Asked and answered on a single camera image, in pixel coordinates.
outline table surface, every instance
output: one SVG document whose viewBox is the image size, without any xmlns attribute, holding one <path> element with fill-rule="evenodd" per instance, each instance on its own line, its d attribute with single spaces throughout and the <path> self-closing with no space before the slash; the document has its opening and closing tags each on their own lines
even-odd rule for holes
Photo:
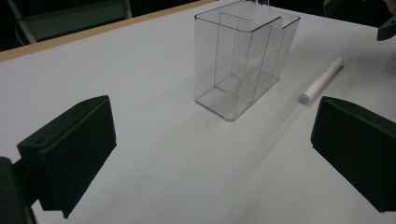
<svg viewBox="0 0 396 224">
<path fill-rule="evenodd" d="M 38 223 L 395 223 L 312 148 L 318 99 L 297 99 L 344 57 L 320 96 L 396 121 L 396 39 L 291 12 L 301 21 L 280 81 L 227 122 L 193 99 L 193 16 L 228 2 L 0 63 L 0 150 L 13 162 L 21 140 L 72 105 L 111 99 L 118 146 L 69 219 L 35 203 Z"/>
</svg>

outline clear plastic container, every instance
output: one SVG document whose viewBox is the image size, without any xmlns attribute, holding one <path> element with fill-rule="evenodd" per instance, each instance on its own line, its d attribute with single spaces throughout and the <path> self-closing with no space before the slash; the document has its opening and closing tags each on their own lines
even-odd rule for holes
<svg viewBox="0 0 396 224">
<path fill-rule="evenodd" d="M 262 1 L 195 16 L 195 102 L 233 121 L 279 81 L 300 18 Z"/>
</svg>

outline white table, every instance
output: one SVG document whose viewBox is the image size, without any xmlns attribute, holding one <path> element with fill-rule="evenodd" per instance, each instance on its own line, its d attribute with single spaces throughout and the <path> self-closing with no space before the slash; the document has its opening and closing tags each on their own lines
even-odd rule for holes
<svg viewBox="0 0 396 224">
<path fill-rule="evenodd" d="M 38 223 L 395 223 L 310 143 L 318 109 L 298 96 L 336 57 L 321 95 L 396 121 L 396 38 L 301 16 L 281 80 L 237 122 L 193 101 L 193 15 L 215 2 L 0 63 L 0 155 L 72 105 L 107 94 L 118 146 L 70 215 Z"/>
</svg>

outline dark floor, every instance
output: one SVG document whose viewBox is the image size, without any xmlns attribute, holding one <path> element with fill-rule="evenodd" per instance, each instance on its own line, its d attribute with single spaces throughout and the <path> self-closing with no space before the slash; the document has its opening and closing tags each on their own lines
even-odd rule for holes
<svg viewBox="0 0 396 224">
<path fill-rule="evenodd" d="M 23 3 L 23 12 L 26 14 L 35 14 L 72 6 L 81 3 L 81 1 L 97 1 L 97 0 L 18 0 Z M 144 15 L 150 12 L 175 7 L 194 0 L 167 0 L 156 1 L 135 1 L 130 0 L 132 13 L 135 16 Z M 270 5 L 274 7 L 282 7 L 290 10 L 301 11 L 308 14 L 324 16 L 323 0 L 270 0 Z M 0 0 L 0 51 L 14 49 L 21 46 L 22 43 L 28 43 L 19 26 L 16 26 L 14 15 L 6 0 Z M 343 5 L 332 15 L 333 18 L 343 21 L 352 21 L 369 26 L 379 27 L 392 15 L 388 11 L 384 1 L 382 0 L 346 0 Z M 18 40 L 16 33 L 19 34 L 21 42 Z"/>
</svg>

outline transparent box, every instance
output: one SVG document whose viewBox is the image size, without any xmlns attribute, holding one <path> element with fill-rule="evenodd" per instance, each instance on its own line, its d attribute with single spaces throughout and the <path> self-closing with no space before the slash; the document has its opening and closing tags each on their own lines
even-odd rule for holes
<svg viewBox="0 0 396 224">
<path fill-rule="evenodd" d="M 195 16 L 195 102 L 233 121 L 279 81 L 298 16 L 238 1 Z"/>
</svg>

